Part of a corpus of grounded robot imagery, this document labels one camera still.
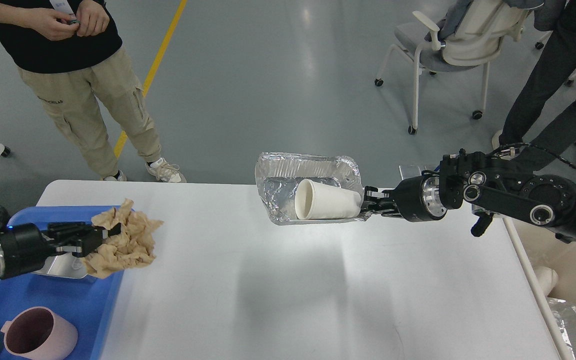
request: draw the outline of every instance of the black pants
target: black pants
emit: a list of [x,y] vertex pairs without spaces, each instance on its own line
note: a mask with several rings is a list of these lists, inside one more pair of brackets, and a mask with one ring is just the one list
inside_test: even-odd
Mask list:
[[[523,142],[537,121],[546,101],[576,69],[576,0],[571,0],[558,20],[528,82],[505,119],[501,144]],[[560,155],[576,141],[576,100],[559,114],[533,141]],[[554,158],[535,148],[526,148],[513,161],[526,171],[539,171]]]

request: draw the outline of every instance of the white paper cup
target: white paper cup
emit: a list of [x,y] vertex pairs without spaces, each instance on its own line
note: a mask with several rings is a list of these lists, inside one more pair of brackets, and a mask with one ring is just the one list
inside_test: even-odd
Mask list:
[[294,209],[301,220],[354,218],[361,211],[361,203],[362,196],[356,191],[310,178],[299,183],[294,197]]

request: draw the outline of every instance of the black sweatshirt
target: black sweatshirt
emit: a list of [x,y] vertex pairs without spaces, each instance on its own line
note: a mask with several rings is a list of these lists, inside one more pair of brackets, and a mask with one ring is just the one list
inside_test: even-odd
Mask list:
[[[68,0],[75,14],[81,2]],[[53,8],[50,0],[0,0],[0,3],[26,9]],[[0,42],[19,68],[42,74],[90,68],[108,59],[122,45],[112,16],[101,34],[83,37],[75,34],[60,41],[50,41],[33,29],[0,23]]]

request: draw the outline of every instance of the person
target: person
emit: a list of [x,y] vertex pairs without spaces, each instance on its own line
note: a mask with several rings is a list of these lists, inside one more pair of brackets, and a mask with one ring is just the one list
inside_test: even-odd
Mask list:
[[[576,68],[576,0],[570,0],[544,47],[528,81],[514,101],[503,130],[494,134],[493,148],[524,142],[524,136],[553,96]],[[576,141],[576,100],[554,118],[531,143],[560,155]],[[533,147],[511,161],[524,171],[539,171],[554,157]]]
[[0,0],[0,43],[57,129],[103,180],[125,181],[98,100],[124,130],[157,180],[185,183],[162,157],[142,84],[103,0],[69,0],[73,14],[48,0]]

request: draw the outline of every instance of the crumpled tan cloth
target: crumpled tan cloth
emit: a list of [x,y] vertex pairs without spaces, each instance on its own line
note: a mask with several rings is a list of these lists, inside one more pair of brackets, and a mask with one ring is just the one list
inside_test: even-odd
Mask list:
[[133,211],[135,202],[125,199],[121,207],[102,212],[92,218],[94,226],[106,230],[121,223],[121,233],[103,240],[103,244],[84,258],[87,273],[105,279],[123,269],[143,268],[155,260],[155,241],[151,233],[164,221],[149,219],[141,211]]

